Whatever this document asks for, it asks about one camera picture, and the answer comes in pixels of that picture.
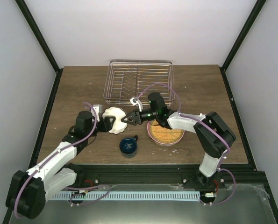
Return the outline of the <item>white scalloped bowl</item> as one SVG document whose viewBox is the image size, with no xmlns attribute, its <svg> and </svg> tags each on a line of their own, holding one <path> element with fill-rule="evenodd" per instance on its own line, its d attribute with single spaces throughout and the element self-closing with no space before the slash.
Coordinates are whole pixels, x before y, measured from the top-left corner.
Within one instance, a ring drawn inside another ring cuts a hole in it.
<svg viewBox="0 0 278 224">
<path fill-rule="evenodd" d="M 127 124 L 121 122 L 121 119 L 126 116 L 125 111 L 119 107 L 111 106 L 107 108 L 102 114 L 103 118 L 108 116 L 115 116 L 116 118 L 114 126 L 108 132 L 111 134 L 120 134 L 124 132 L 124 130 L 127 128 Z"/>
</svg>

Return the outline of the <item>dark blue mug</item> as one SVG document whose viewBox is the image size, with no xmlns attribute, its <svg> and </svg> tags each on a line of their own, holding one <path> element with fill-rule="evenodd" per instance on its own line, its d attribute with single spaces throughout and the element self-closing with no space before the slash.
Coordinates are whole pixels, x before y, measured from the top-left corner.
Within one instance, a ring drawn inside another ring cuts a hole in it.
<svg viewBox="0 0 278 224">
<path fill-rule="evenodd" d="M 119 149 L 121 154 L 126 158 L 133 158 L 138 149 L 138 135 L 135 135 L 132 138 L 124 138 L 119 143 Z"/>
</svg>

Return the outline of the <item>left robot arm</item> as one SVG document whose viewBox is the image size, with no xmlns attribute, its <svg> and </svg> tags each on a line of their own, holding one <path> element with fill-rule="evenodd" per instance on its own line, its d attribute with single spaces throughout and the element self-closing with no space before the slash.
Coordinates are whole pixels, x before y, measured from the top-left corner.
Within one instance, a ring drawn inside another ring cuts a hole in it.
<svg viewBox="0 0 278 224">
<path fill-rule="evenodd" d="M 88 138 L 111 130 L 115 120 L 114 116 L 102 117 L 96 111 L 79 112 L 75 125 L 50 155 L 27 171 L 15 172 L 6 198 L 6 206 L 14 216 L 34 219 L 60 190 L 69 186 L 81 188 L 85 177 L 64 166 L 88 145 Z"/>
</svg>

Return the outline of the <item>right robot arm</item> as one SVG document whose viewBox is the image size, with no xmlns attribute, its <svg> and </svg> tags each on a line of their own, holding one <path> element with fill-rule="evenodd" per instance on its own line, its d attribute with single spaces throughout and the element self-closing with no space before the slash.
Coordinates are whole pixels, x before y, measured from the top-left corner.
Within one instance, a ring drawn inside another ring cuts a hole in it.
<svg viewBox="0 0 278 224">
<path fill-rule="evenodd" d="M 214 182 L 214 175 L 220 169 L 222 160 L 230 152 L 236 136 L 223 119 L 216 113 L 190 115 L 170 109 L 159 92 L 148 95 L 149 108 L 135 109 L 124 115 L 121 122 L 140 125 L 156 120 L 167 129 L 179 129 L 197 135 L 205 155 L 196 174 L 197 184 L 208 188 Z"/>
</svg>

